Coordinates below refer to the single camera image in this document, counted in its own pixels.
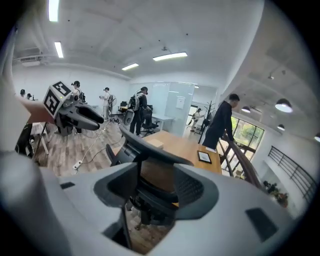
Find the glass door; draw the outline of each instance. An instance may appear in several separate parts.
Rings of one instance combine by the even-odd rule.
[[[192,115],[194,114],[194,113],[196,113],[196,111],[197,111],[197,109],[198,109],[198,106],[196,106],[196,105],[191,105],[191,107],[190,107],[190,110],[189,110],[189,114],[188,114],[188,118],[186,119],[186,125],[187,126],[192,126]]]

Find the metal railing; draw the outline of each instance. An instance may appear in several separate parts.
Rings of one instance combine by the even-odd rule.
[[[307,173],[299,164],[293,161],[290,157],[282,153],[279,149],[271,146],[268,156],[290,177],[301,191],[303,198],[307,202],[312,200],[312,197],[317,189],[316,181]]]

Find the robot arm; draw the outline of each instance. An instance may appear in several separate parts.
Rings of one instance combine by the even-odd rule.
[[[95,131],[104,122],[92,106],[77,101],[75,97],[72,88],[59,81],[49,86],[43,100],[63,136],[70,134],[72,127]]]

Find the man in black clothes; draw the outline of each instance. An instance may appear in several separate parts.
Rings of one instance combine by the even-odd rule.
[[[134,117],[133,117],[132,122],[130,124],[130,132],[136,133],[137,136],[140,135],[143,110],[150,109],[147,106],[146,95],[148,95],[148,88],[144,86],[140,89],[140,91],[135,93],[133,96],[136,105],[133,106]]]
[[[218,110],[216,111],[213,121],[205,133],[205,139],[202,145],[216,150],[217,143],[219,138],[223,136],[225,129],[228,137],[231,141],[234,141],[234,136],[232,132],[232,122],[231,122],[231,115],[232,109],[234,109],[240,99],[239,96],[236,94],[230,94],[228,101],[223,101],[219,106]]]

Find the air conditioner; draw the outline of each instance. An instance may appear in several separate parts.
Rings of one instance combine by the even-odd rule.
[[[41,64],[39,57],[25,57],[20,59],[20,62],[25,67],[39,66]]]

